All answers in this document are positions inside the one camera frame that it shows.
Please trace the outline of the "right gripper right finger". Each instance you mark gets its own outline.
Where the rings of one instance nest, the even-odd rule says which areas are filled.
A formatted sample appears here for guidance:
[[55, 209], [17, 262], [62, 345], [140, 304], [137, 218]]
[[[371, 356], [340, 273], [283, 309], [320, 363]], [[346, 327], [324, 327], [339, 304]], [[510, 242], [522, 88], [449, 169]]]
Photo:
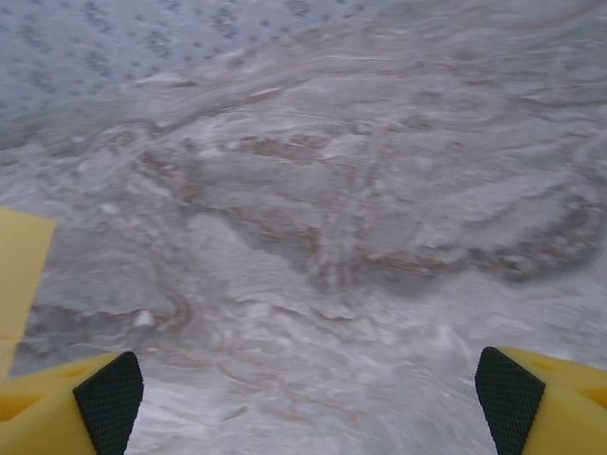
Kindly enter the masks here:
[[604, 370], [486, 347], [475, 389], [499, 455], [606, 455]]

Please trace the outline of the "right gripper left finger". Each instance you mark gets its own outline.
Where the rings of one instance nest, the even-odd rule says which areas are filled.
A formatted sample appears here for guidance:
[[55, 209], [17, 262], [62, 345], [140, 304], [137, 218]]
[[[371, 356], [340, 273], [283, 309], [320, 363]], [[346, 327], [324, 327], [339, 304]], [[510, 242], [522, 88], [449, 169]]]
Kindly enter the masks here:
[[132, 352], [96, 355], [4, 380], [1, 453], [122, 455], [143, 391]]

